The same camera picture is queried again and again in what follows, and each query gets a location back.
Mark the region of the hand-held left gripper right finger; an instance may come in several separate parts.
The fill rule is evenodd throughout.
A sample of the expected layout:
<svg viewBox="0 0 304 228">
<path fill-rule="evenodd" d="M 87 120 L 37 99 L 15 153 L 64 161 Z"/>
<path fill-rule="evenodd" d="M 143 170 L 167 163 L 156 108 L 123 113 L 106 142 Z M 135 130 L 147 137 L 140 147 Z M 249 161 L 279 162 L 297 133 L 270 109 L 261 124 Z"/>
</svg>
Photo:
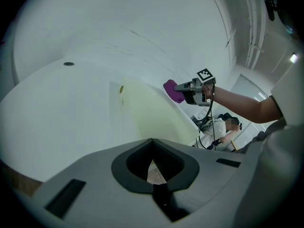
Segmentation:
<svg viewBox="0 0 304 228">
<path fill-rule="evenodd" d="M 153 140 L 153 160 L 165 179 L 153 200 L 153 228 L 234 228 L 241 194 L 232 191 L 240 170 L 218 162 L 244 158 L 224 152 L 201 150 L 165 140 Z"/>
</svg>

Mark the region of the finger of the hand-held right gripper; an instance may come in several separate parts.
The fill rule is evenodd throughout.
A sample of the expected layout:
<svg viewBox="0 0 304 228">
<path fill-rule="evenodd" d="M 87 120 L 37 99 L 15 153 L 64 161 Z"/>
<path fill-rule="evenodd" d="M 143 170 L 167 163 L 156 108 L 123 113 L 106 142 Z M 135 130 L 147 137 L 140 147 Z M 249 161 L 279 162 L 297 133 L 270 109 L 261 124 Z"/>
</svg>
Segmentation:
<svg viewBox="0 0 304 228">
<path fill-rule="evenodd" d="M 195 84 L 189 81 L 174 87 L 174 91 L 178 93 L 180 101 L 185 101 L 189 105 L 195 105 Z"/>
</svg>

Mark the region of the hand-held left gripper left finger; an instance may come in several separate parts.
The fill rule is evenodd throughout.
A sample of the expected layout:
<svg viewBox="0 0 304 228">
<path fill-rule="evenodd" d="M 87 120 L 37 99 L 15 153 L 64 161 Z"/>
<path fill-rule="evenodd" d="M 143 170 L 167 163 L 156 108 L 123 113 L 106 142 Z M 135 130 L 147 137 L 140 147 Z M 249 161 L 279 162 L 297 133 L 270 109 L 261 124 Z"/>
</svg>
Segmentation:
<svg viewBox="0 0 304 228">
<path fill-rule="evenodd" d="M 152 196 L 129 192 L 111 171 L 116 156 L 143 142 L 130 142 L 80 158 L 45 182 L 34 197 L 22 195 L 22 204 L 48 228 L 167 227 L 171 221 Z M 72 179 L 84 181 L 85 186 L 60 219 L 45 208 Z"/>
</svg>

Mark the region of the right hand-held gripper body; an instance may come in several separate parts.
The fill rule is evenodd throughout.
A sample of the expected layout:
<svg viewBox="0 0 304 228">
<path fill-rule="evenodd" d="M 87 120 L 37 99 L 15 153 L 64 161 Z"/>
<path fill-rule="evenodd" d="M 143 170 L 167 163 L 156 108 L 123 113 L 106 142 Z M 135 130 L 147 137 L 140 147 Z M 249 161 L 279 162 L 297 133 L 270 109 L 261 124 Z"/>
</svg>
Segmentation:
<svg viewBox="0 0 304 228">
<path fill-rule="evenodd" d="M 210 106 L 203 88 L 216 84 L 215 77 L 205 68 L 197 73 L 198 77 L 190 82 L 190 105 Z"/>
</svg>

